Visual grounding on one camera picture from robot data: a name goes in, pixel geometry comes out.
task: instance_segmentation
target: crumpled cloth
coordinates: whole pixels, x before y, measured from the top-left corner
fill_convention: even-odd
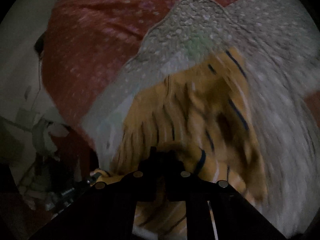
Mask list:
[[[198,20],[188,25],[194,15]],[[203,40],[211,40],[210,45]],[[320,205],[319,130],[301,98],[320,84],[319,40],[298,0],[240,0],[226,9],[212,0],[181,0],[145,36],[140,52],[83,121],[96,142],[101,167],[109,171],[137,91],[201,63],[206,48],[234,46],[246,61],[252,119],[267,176],[268,198],[256,207],[287,238],[303,233]],[[96,127],[98,136],[91,132]]]
[[[261,201],[266,180],[243,67],[231,48],[139,92],[111,163],[114,174],[137,170],[152,146],[175,149],[186,171],[207,181],[227,180],[252,204]],[[166,201],[163,187],[160,181],[155,203],[137,206],[135,225],[162,236],[186,234],[185,206]]]
[[[94,148],[81,119],[179,0],[58,0],[44,41],[42,78],[65,122]],[[216,0],[226,6],[236,0]]]

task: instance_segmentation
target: yellow striped cloth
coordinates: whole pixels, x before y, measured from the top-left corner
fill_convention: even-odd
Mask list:
[[[175,149],[186,171],[211,182],[227,180],[252,204],[261,201],[267,193],[265,173],[243,67],[237,49],[230,48],[139,92],[124,121],[111,171],[135,171],[151,146]],[[166,200],[159,179],[157,199],[138,203],[134,223],[160,236],[183,237],[185,213],[184,203]]]

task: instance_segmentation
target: gray fuzzy fabric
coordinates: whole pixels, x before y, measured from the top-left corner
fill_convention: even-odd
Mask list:
[[[102,147],[108,132],[102,140],[96,127],[129,95],[193,66],[210,50],[235,46],[247,61],[268,179],[268,199],[260,211],[287,237],[303,232],[320,206],[319,130],[302,100],[320,84],[319,41],[299,0],[239,0],[226,8],[212,0],[181,0],[149,31],[137,56],[83,120],[100,166],[108,167],[114,150]]]

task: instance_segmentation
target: metal bolt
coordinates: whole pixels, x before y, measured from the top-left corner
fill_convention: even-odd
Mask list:
[[[188,172],[188,171],[182,171],[182,172],[180,173],[180,175],[181,175],[181,177],[183,177],[183,178],[187,178],[187,177],[189,177],[189,176],[191,175],[191,173]]]
[[[226,180],[219,180],[218,185],[225,188],[228,187],[229,183]]]
[[[106,185],[102,181],[99,181],[96,184],[94,184],[94,186],[96,189],[103,189]]]
[[[136,171],[136,172],[133,174],[133,176],[134,176],[135,178],[141,178],[141,177],[143,176],[143,172],[141,172],[141,171]]]

